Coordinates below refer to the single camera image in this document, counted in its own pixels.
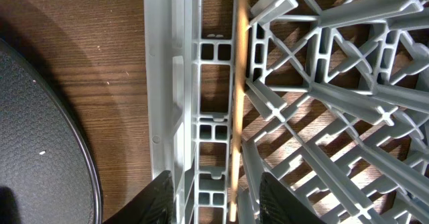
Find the grey dishwasher rack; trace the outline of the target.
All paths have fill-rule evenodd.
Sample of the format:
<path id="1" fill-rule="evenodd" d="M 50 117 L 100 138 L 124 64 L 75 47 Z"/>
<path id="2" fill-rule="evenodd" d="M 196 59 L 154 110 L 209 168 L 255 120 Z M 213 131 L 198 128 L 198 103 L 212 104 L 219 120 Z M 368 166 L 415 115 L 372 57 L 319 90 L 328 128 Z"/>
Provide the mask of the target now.
<path id="1" fill-rule="evenodd" d="M 347 0 L 351 5 L 357 0 Z M 275 20 L 318 24 L 317 16 L 291 15 L 296 0 L 259 0 L 251 9 L 250 76 L 245 94 L 267 125 L 241 146 L 248 188 L 236 193 L 235 214 L 246 223 L 260 223 L 267 208 L 260 186 L 264 173 L 277 179 L 290 173 L 301 159 L 314 177 L 301 187 L 288 188 L 305 207 L 310 195 L 330 192 L 336 205 L 319 221 L 339 223 L 342 215 L 362 223 L 428 222 L 428 48 L 409 35 L 423 25 L 424 0 L 367 0 L 375 9 L 360 22 L 377 26 L 360 48 L 346 41 L 337 24 L 316 25 L 293 48 L 287 47 L 268 25 Z M 228 66 L 220 47 L 232 40 L 217 35 L 202 38 L 202 0 L 144 0 L 148 114 L 153 176 L 169 170 L 174 177 L 173 223 L 194 223 L 203 207 L 220 209 L 220 222 L 229 219 L 228 166 L 202 166 L 204 143 L 223 144 L 233 156 L 231 112 L 201 110 L 202 67 Z M 300 87 L 269 86 L 266 77 L 280 67 L 257 62 L 274 43 L 284 51 L 282 63 L 297 65 L 296 52 L 309 46 L 312 62 L 326 62 L 324 43 L 338 44 L 347 54 L 339 70 L 317 73 L 299 66 Z M 357 89 L 331 85 L 339 73 L 361 73 Z M 258 141 L 281 127 L 307 101 L 320 101 L 335 121 L 277 166 L 257 152 Z"/>

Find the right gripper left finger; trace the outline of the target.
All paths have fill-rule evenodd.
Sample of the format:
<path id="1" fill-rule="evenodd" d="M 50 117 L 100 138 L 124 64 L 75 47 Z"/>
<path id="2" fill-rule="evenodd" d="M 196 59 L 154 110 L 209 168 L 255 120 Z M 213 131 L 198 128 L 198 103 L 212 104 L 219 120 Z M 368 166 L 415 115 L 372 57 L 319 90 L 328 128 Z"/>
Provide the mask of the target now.
<path id="1" fill-rule="evenodd" d="M 103 224 L 170 224 L 173 207 L 172 173 L 164 170 Z"/>

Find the wooden chopstick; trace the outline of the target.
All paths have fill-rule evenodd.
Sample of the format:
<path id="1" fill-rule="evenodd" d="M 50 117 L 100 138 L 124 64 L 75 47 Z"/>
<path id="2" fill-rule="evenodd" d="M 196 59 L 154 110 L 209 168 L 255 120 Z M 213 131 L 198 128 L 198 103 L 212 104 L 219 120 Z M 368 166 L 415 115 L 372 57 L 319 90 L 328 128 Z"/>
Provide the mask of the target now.
<path id="1" fill-rule="evenodd" d="M 233 103 L 233 131 L 231 140 L 231 202 L 229 207 L 229 221 L 237 220 L 237 197 L 239 186 L 239 166 L 241 136 L 243 131 L 243 110 L 245 96 L 245 79 L 247 70 L 248 49 L 248 0 L 237 0 L 236 27 L 235 27 L 235 79 Z"/>

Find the round black tray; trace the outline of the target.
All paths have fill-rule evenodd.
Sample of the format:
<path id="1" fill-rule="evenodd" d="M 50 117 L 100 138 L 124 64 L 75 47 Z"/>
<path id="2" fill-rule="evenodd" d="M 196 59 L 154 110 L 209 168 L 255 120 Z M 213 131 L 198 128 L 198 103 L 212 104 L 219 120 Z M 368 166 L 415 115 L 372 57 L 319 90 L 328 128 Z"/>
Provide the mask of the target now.
<path id="1" fill-rule="evenodd" d="M 95 163 L 67 108 L 1 42 L 1 222 L 101 223 Z"/>

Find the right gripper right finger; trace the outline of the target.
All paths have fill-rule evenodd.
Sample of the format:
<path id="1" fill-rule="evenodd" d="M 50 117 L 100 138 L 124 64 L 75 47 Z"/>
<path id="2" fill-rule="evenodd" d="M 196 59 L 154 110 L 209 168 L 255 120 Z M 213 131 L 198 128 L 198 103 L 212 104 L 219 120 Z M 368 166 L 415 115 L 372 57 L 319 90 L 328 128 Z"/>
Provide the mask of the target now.
<path id="1" fill-rule="evenodd" d="M 325 224 L 269 172 L 261 175 L 259 209 L 261 224 Z"/>

